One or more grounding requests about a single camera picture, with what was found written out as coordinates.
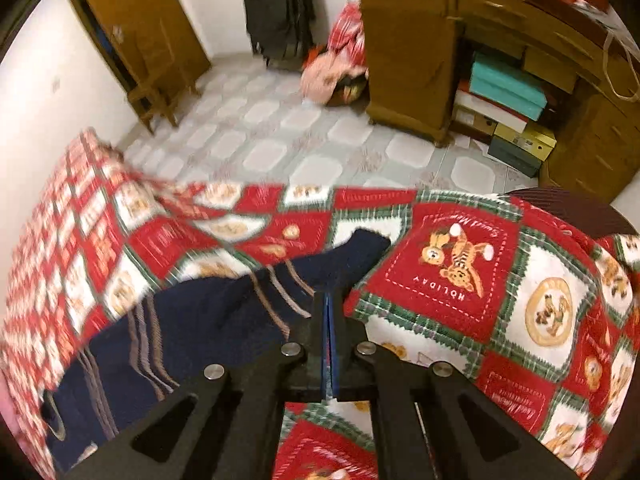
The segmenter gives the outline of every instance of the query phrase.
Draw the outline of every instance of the white strap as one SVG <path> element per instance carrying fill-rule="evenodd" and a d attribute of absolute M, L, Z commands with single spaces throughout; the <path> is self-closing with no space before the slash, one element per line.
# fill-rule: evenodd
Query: white strap
<path fill-rule="evenodd" d="M 636 84 L 638 85 L 638 90 L 636 90 L 636 93 L 630 97 L 620 95 L 618 92 L 616 92 L 616 89 L 613 88 L 613 83 L 611 82 L 611 78 L 609 77 L 609 47 L 611 46 L 611 42 L 613 41 L 614 36 L 615 35 L 612 33 L 611 30 L 607 31 L 607 39 L 604 42 L 603 53 L 602 53 L 602 70 L 604 72 L 605 77 L 607 78 L 607 82 L 609 83 L 611 91 L 614 93 L 614 95 L 618 99 L 621 99 L 623 101 L 635 103 L 638 100 L 640 100 L 640 81 L 638 81 L 638 74 L 636 73 L 636 69 L 634 68 L 634 62 L 631 59 L 631 50 L 629 49 L 628 46 L 626 46 L 621 41 L 618 41 L 618 43 L 622 45 L 622 47 L 625 49 L 626 59 L 629 62 L 629 67 L 631 68 L 631 72 L 633 73 L 634 79 L 636 80 Z"/>

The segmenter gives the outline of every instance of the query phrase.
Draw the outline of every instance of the metal pin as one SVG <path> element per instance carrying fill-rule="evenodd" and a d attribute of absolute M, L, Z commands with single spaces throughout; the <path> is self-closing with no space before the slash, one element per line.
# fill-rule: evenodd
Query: metal pin
<path fill-rule="evenodd" d="M 356 346 L 356 350 L 362 355 L 373 355 L 376 353 L 376 349 L 376 344 L 371 341 L 363 341 Z"/>
<path fill-rule="evenodd" d="M 282 348 L 280 348 L 282 354 L 286 355 L 287 357 L 294 357 L 298 355 L 301 350 L 302 348 L 298 343 L 284 343 L 284 345 L 282 345 Z"/>
<path fill-rule="evenodd" d="M 204 376 L 209 381 L 215 381 L 225 374 L 223 365 L 209 365 L 204 369 Z"/>
<path fill-rule="evenodd" d="M 449 377 L 453 373 L 453 366 L 444 361 L 435 362 L 431 368 L 438 377 Z"/>

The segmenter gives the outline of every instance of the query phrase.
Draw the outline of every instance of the triangular cutout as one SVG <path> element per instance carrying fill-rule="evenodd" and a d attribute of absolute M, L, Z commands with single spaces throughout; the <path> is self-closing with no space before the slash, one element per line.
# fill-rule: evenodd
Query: triangular cutout
<path fill-rule="evenodd" d="M 166 462 L 195 407 L 195 397 L 181 400 L 170 412 L 134 438 L 131 447 L 156 462 Z"/>
<path fill-rule="evenodd" d="M 493 462 L 518 449 L 516 438 L 473 399 L 462 395 L 458 398 L 458 403 L 474 436 L 480 455 L 486 462 Z"/>

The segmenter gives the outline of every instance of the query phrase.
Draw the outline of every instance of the desk cabinet door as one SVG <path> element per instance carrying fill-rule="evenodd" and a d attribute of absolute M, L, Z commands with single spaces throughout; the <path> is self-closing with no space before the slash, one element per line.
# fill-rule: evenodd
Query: desk cabinet door
<path fill-rule="evenodd" d="M 440 129 L 449 113 L 455 22 L 365 2 L 362 17 L 372 102 Z"/>

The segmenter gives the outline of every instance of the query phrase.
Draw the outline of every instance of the stack of boxes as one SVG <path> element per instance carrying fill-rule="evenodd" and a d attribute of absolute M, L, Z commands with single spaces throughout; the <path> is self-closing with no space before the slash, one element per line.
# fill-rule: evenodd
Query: stack of boxes
<path fill-rule="evenodd" d="M 536 121 L 546 95 L 533 76 L 476 52 L 471 80 L 461 82 L 452 120 L 470 136 L 489 142 L 489 155 L 527 176 L 538 173 L 554 146 L 554 134 Z"/>

